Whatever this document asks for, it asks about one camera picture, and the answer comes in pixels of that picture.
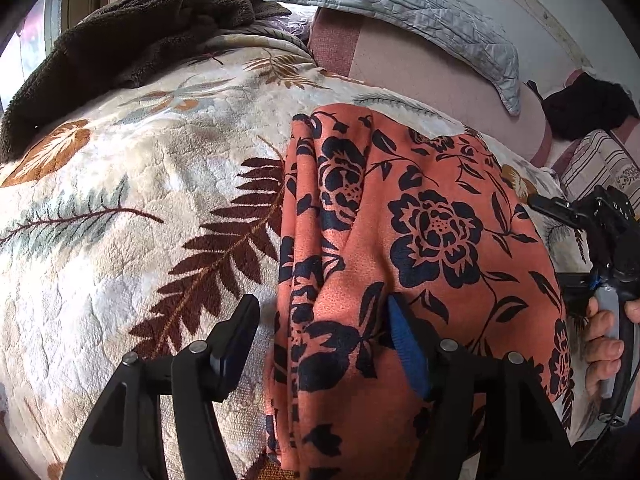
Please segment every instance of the striped pillow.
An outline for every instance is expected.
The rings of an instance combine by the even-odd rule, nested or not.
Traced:
[[[640,213],[640,171],[623,144],[604,130],[593,130],[574,151],[560,184],[569,200],[587,195],[600,184],[623,191]]]

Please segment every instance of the black cable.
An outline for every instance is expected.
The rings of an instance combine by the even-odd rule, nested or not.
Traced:
[[[640,370],[640,361],[638,361],[638,364],[636,365],[636,370],[634,371],[633,375],[631,376],[631,379],[629,380],[628,385],[626,386],[625,389],[625,393],[624,395],[622,395],[620,397],[620,400],[618,401],[618,404],[616,405],[616,409],[614,410],[614,413],[617,413],[618,410],[620,409],[620,407],[623,405],[623,402],[626,402],[626,398],[629,395],[629,391],[631,390],[631,387],[634,385],[635,380],[636,380],[636,376],[638,375],[638,370]],[[580,459],[580,462],[578,462],[578,469],[584,469],[584,467],[593,459],[594,452],[597,450],[597,448],[600,446],[601,442],[604,439],[604,436],[607,434],[607,432],[609,431],[609,428],[611,427],[611,424],[613,423],[614,420],[614,416],[612,416],[608,421],[607,424],[605,425],[605,427],[603,428],[603,430],[600,432],[600,434],[598,435],[596,441],[593,443],[593,445],[589,448],[589,450],[587,451],[587,453],[584,454],[584,456]]]

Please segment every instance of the brown fleece cloth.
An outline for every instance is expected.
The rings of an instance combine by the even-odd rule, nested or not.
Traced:
[[[4,112],[0,162],[19,158],[39,128],[115,88],[138,88],[194,54],[219,28],[290,14],[261,0],[119,0],[66,30]]]

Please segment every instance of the metal screw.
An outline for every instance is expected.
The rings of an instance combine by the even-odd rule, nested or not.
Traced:
[[[524,362],[524,357],[522,357],[522,355],[517,352],[509,352],[507,358],[511,363],[515,365],[521,365]]]
[[[131,366],[138,360],[138,354],[135,352],[127,352],[122,356],[122,363]]]
[[[458,349],[458,343],[453,341],[453,339],[443,339],[440,342],[440,348],[445,352],[455,352]]]
[[[189,352],[192,354],[199,354],[200,352],[204,352],[207,349],[207,342],[201,340],[194,341],[189,345]]]

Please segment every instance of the finger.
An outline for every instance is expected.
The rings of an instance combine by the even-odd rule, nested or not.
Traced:
[[[585,346],[584,359],[588,363],[613,361],[613,359],[620,358],[624,349],[625,344],[619,339],[599,337]]]
[[[596,313],[587,323],[584,330],[585,341],[592,341],[598,337],[604,336],[612,327],[615,316],[608,310],[601,310]]]
[[[598,311],[598,300],[596,300],[595,296],[591,296],[589,298],[589,303],[587,304],[587,317],[595,316],[597,311]]]
[[[594,397],[598,393],[598,382],[612,378],[620,370],[620,359],[615,361],[598,361],[587,368],[584,386],[587,393]]]
[[[632,323],[640,323],[640,300],[627,301],[625,312]]]

